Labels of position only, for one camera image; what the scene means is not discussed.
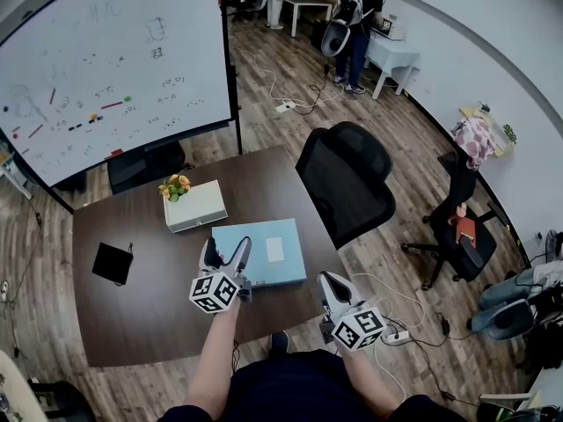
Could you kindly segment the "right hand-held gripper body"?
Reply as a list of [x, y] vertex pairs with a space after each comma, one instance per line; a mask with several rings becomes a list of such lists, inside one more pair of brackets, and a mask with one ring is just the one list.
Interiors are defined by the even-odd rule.
[[347, 312], [337, 322], [325, 316], [320, 324], [326, 344], [337, 341], [348, 351], [358, 351], [373, 345], [386, 330], [386, 322], [377, 308]]

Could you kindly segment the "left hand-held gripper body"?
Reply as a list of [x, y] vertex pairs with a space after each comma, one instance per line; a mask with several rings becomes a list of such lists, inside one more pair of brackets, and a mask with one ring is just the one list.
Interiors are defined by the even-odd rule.
[[251, 302], [252, 284], [244, 275], [230, 277], [225, 272], [194, 279], [189, 293], [189, 300], [206, 314], [229, 310], [237, 297]]

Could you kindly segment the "light blue box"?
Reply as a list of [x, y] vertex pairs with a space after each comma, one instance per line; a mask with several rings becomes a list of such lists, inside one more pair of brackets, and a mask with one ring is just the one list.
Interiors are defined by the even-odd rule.
[[307, 274], [294, 219], [219, 226], [212, 229], [217, 249], [226, 259], [248, 236], [251, 253], [244, 276], [253, 288], [303, 282]]

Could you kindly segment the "person's left forearm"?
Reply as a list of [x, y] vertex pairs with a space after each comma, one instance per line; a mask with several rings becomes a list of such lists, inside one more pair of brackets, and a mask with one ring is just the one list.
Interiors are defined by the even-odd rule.
[[240, 305], [236, 297], [228, 310], [214, 316], [186, 395], [186, 404], [201, 408], [212, 420], [222, 416], [229, 395]]

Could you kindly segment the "dark wooden table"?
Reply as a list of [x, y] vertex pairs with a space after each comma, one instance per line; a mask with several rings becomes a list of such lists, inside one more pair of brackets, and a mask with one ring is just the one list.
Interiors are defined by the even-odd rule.
[[[307, 279], [255, 291], [239, 314], [237, 341], [249, 342], [319, 316], [318, 274], [344, 274], [345, 267], [286, 150], [276, 146], [234, 156], [192, 169], [187, 176], [197, 185], [219, 182], [230, 225], [296, 221]], [[172, 233], [157, 182], [74, 213], [74, 290], [90, 366], [142, 365], [201, 352], [212, 318], [189, 301], [188, 293], [210, 233], [207, 225]], [[122, 250], [133, 244], [124, 286], [92, 272], [100, 243]]]

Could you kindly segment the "orange flower plant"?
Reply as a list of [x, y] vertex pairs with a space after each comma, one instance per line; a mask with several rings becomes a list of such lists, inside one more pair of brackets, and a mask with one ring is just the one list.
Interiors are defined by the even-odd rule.
[[158, 187], [160, 195], [171, 203], [178, 202], [191, 188], [190, 180], [184, 175], [174, 174]]

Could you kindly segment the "black armless chair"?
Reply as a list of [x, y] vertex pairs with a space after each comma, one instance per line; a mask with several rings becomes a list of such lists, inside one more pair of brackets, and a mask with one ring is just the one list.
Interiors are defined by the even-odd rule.
[[141, 147], [107, 161], [112, 194], [123, 193], [184, 168], [186, 154], [179, 142], [155, 148]]

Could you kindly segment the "black mesh office chair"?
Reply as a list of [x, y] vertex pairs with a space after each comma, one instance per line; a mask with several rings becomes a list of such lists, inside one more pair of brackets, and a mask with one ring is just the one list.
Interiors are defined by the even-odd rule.
[[393, 217], [392, 166], [384, 145], [353, 122], [311, 131], [296, 171], [336, 249]]

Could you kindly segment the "red book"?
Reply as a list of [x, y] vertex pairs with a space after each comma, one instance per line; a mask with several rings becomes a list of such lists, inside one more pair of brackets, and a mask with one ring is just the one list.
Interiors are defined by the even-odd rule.
[[460, 244], [462, 238], [467, 238], [472, 248], [476, 248], [476, 225], [473, 219], [467, 217], [457, 218], [456, 243]]

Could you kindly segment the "grey oval shell device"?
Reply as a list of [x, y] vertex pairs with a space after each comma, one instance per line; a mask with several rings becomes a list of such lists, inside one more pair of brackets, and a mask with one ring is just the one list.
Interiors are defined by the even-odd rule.
[[534, 324], [535, 317], [528, 301], [521, 299], [497, 310], [487, 320], [485, 333], [492, 340], [509, 340], [527, 333]]

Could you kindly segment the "pink patterned cloth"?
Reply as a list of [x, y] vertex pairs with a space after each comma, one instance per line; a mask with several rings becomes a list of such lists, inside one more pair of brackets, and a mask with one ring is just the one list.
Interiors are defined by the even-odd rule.
[[458, 147], [467, 155], [467, 168], [477, 171], [494, 155], [496, 141], [488, 124], [481, 118], [464, 118], [453, 128], [452, 134]]

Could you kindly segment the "large whiteboard on stand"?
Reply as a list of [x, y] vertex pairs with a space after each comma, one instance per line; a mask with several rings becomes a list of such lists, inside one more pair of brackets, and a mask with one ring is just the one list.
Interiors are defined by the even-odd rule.
[[47, 193], [239, 123], [227, 0], [51, 0], [0, 41], [0, 133]]

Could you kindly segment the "black box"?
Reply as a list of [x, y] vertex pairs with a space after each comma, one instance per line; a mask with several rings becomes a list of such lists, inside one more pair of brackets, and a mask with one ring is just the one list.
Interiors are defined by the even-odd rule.
[[328, 21], [320, 20], [320, 19], [314, 20], [311, 23], [311, 44], [318, 51], [322, 50], [322, 41], [325, 36], [325, 31], [328, 25], [329, 25]]

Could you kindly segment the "white oval shell device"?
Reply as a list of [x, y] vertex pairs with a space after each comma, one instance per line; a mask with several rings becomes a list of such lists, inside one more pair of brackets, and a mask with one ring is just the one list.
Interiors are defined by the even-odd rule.
[[338, 55], [347, 44], [350, 29], [347, 24], [340, 19], [331, 21], [321, 42], [321, 51], [326, 57]]

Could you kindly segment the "light wooden wall shelf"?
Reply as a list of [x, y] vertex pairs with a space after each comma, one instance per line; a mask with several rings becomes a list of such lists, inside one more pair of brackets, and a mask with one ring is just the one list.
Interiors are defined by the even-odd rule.
[[458, 108], [458, 111], [467, 118], [480, 118], [489, 126], [489, 131], [495, 140], [494, 155], [496, 157], [505, 155], [515, 146], [515, 144], [506, 135], [504, 128], [499, 125], [489, 113], [484, 113], [476, 106], [461, 106]]

